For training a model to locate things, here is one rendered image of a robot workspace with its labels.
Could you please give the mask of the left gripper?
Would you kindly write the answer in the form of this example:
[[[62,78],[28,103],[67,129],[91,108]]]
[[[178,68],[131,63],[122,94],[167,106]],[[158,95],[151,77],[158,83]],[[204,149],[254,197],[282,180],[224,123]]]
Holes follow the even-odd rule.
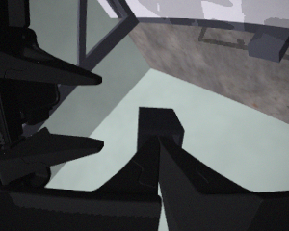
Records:
[[[0,21],[0,186],[45,187],[50,167],[98,153],[104,141],[51,134],[46,127],[30,137],[20,136],[23,129],[14,79],[96,86],[102,77],[39,48],[35,31],[28,28],[29,0],[0,0]]]

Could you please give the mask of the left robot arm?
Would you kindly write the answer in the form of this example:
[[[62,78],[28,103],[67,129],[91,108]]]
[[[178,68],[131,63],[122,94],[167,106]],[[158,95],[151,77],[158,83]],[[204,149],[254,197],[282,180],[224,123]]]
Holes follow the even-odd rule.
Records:
[[[21,124],[30,126],[47,120],[49,111],[60,101],[58,84],[24,80],[14,81],[21,114]]]

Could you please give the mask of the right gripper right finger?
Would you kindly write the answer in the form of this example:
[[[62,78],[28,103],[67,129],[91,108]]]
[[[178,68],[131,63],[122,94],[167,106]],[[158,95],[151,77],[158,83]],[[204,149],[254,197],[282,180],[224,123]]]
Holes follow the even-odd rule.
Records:
[[[167,137],[158,140],[169,231],[289,231],[289,191],[247,190]]]

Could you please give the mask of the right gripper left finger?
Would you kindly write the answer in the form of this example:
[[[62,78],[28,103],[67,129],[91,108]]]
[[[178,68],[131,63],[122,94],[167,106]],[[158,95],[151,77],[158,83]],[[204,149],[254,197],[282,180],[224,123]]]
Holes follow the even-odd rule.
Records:
[[[94,191],[0,186],[0,231],[158,231],[160,148],[150,136]]]

